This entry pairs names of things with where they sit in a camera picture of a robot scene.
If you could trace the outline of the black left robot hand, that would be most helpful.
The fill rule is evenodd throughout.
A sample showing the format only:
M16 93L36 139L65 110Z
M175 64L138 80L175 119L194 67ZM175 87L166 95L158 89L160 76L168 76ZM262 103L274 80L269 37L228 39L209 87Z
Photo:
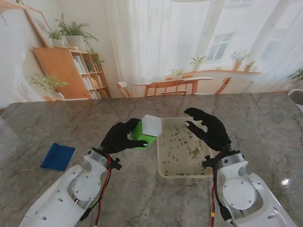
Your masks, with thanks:
M126 123L119 122L111 127L100 144L100 149L108 154L116 154L127 148L146 148L144 140L130 140L128 135L134 131L140 119L131 118Z

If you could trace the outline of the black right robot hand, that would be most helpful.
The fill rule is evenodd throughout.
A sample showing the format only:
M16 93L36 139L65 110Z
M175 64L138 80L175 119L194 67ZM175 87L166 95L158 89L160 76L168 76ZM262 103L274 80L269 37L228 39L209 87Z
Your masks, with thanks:
M201 124L207 127L207 131L204 131L191 121L184 122L184 125L199 139L203 140L209 148L222 152L231 150L232 142L225 126L216 116L194 107L186 109L184 113L193 117L194 121L201 121Z

